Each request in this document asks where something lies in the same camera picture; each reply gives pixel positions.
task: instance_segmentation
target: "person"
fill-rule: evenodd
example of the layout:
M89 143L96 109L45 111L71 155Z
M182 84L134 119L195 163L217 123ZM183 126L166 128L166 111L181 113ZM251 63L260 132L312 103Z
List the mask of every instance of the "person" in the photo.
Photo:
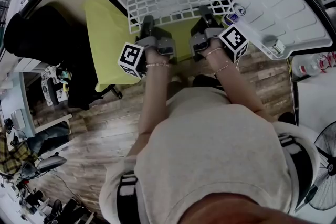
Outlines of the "person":
M0 131L0 172L9 176L20 171L25 162L33 164L43 153L69 141L66 122L58 123L21 143L16 142L12 150L8 149L6 134L7 127L4 127Z
M107 169L99 204L120 223L120 179L134 171L140 223L306 223L288 213L292 181L279 135L290 134L319 167L314 145L300 129L267 113L253 87L213 39L202 52L224 91L183 88L167 101L167 59L148 49L139 136L127 157Z

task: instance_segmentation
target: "plaid cloth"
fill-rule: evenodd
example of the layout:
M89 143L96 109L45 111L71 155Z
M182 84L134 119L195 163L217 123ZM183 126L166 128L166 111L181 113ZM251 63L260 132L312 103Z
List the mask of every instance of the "plaid cloth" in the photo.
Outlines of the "plaid cloth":
M32 153L26 142L8 150L6 132L0 132L0 171L7 175L14 175L21 169L22 163L30 161L34 163L37 155Z

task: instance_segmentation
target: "white wire rack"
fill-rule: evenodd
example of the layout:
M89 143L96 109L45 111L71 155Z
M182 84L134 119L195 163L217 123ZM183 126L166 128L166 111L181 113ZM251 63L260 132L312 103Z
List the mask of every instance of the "white wire rack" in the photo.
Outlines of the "white wire rack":
M128 0L130 33L140 31L146 15L154 17L155 25L199 18L198 7L207 5L214 15L234 13L230 0Z

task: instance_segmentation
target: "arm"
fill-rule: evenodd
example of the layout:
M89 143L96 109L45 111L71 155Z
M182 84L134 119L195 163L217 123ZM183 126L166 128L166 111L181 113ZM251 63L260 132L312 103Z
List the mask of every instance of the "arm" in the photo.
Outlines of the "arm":
M209 52L221 47L221 42L213 39L202 55L206 57ZM216 75L232 104L241 104L269 122L276 121L266 112L255 89L243 78L223 49L214 51L206 59L214 72L228 65Z
M0 132L0 162L5 162L9 156L6 131L7 129L3 128Z
M146 50L147 63L168 62L165 56L155 50ZM167 118L167 84L169 82L169 68L167 66L148 67L146 89L142 112L139 120L139 136L128 153L137 155L148 143L154 128Z

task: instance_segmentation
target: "gold bracelet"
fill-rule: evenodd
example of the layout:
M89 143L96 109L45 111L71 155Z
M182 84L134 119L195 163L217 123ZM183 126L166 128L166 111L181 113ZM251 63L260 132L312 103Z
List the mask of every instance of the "gold bracelet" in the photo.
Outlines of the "gold bracelet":
M159 66L161 66L161 67L170 67L171 65L170 64L168 64L168 63L149 63L148 65L146 65L146 67L148 68L148 67L159 67Z
M227 63L227 65L226 66L224 66L224 67L222 67L222 68L219 68L216 72L215 72L215 74L214 75L217 75L217 73L218 72L221 72L222 70L224 70L225 68L227 68L228 66L229 66L229 62L228 61L226 61L226 63Z
M214 49L212 51L210 51L206 56L205 56L205 59L207 59L207 57L212 54L214 51L217 51L217 50L222 50L223 48L217 48L217 49Z

